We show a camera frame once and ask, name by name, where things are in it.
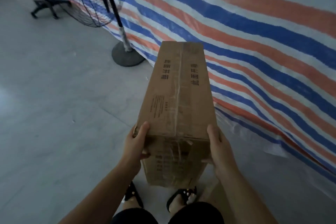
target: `black sandal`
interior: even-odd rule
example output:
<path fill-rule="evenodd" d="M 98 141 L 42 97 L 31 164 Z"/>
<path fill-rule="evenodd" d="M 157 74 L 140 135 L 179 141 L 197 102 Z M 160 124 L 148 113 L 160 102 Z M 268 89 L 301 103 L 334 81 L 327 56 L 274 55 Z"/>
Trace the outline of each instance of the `black sandal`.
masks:
<path fill-rule="evenodd" d="M 171 202 L 174 200 L 174 198 L 178 194 L 181 194 L 184 205 L 189 205 L 189 204 L 193 203 L 196 199 L 197 188 L 195 186 L 194 189 L 179 189 L 179 190 L 177 190 L 177 192 L 175 192 L 173 194 L 173 196 L 171 196 L 170 199 L 168 199 L 168 201 L 167 201 L 167 210 L 168 211 L 169 211 L 169 206 L 170 206 Z"/>
<path fill-rule="evenodd" d="M 144 207 L 144 204 L 142 203 L 142 200 L 141 200 L 141 197 L 139 196 L 138 192 L 137 192 L 137 189 L 135 188 L 134 186 L 134 183 L 131 182 L 131 184 L 128 186 L 127 190 L 126 190 L 126 193 L 125 193 L 125 196 L 122 200 L 122 203 L 128 201 L 131 197 L 135 197 L 139 206 L 141 208 Z"/>

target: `striped tarp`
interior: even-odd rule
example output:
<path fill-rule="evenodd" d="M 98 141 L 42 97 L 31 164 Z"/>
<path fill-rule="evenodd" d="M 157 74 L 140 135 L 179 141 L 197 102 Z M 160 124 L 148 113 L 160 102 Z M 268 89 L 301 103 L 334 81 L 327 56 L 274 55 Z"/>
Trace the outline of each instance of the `striped tarp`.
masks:
<path fill-rule="evenodd" d="M 336 183 L 336 0 L 117 1 L 152 65 L 163 40 L 202 42 L 217 114 Z"/>

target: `round fan base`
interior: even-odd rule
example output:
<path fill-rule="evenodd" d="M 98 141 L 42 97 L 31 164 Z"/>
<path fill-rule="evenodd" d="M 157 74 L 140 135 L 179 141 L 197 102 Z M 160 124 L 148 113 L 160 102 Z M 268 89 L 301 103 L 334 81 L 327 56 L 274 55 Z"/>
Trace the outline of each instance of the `round fan base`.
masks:
<path fill-rule="evenodd" d="M 136 50 L 126 52 L 123 42 L 119 42 L 112 49 L 112 58 L 115 63 L 123 67 L 137 66 L 145 60 Z"/>

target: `hand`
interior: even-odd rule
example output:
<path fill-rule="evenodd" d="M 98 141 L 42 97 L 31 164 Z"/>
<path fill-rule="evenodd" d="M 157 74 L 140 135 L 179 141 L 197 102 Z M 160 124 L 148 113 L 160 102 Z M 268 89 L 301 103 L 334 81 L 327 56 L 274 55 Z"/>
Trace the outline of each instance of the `hand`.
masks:
<path fill-rule="evenodd" d="M 210 139 L 210 151 L 217 178 L 228 171 L 237 171 L 238 167 L 233 156 L 229 141 L 222 131 L 213 125 L 208 125 L 207 132 Z"/>
<path fill-rule="evenodd" d="M 125 140 L 124 153 L 119 164 L 122 165 L 123 168 L 127 168 L 133 177 L 136 176 L 141 169 L 140 160 L 150 156 L 150 154 L 142 153 L 145 137 L 149 128 L 150 125 L 146 121 L 140 127 L 138 135 L 133 138 L 134 127 L 132 127 Z"/>

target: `black chair base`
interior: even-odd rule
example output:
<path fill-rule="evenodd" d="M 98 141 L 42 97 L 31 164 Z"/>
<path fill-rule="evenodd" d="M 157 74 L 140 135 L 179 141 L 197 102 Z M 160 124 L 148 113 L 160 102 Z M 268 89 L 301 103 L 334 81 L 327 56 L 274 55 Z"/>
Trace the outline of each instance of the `black chair base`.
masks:
<path fill-rule="evenodd" d="M 34 19 L 37 19 L 36 13 L 45 8 L 50 9 L 54 19 L 59 19 L 53 9 L 53 6 L 59 4 L 67 4 L 68 6 L 71 6 L 71 2 L 69 0 L 34 0 L 34 2 L 37 5 L 36 9 L 31 12 L 31 15 Z"/>

